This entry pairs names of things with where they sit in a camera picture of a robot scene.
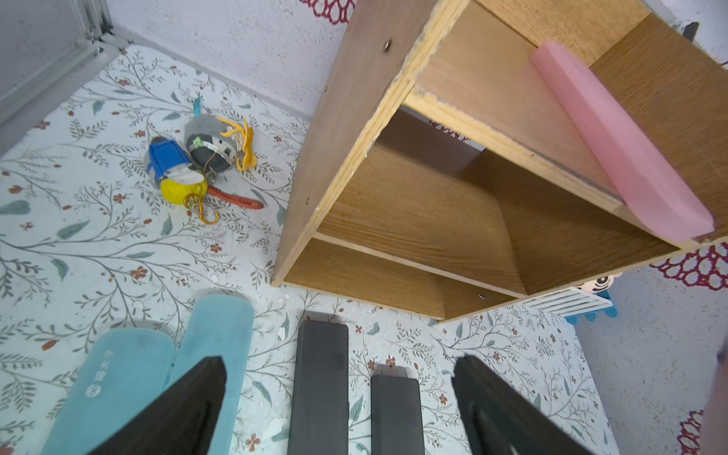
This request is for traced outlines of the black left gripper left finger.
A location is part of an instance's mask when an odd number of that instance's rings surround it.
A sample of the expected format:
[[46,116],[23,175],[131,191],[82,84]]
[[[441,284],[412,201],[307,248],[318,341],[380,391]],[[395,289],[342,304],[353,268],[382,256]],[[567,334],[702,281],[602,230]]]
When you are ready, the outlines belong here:
[[227,383],[223,358],[200,360],[94,454],[207,454]]

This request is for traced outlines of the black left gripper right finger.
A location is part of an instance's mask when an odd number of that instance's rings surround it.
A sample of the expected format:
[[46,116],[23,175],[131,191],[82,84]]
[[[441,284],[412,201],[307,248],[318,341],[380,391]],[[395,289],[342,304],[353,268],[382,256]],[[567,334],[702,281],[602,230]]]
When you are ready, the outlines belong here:
[[588,454],[475,356],[458,358],[453,390],[473,454]]

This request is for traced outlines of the pink pencil case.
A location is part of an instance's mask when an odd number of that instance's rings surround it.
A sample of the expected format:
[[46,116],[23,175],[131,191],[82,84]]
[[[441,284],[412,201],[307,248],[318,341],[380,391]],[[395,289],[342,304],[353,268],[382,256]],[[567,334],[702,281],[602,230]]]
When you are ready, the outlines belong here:
[[714,231],[708,208],[585,64],[554,41],[532,62],[638,221],[675,243]]

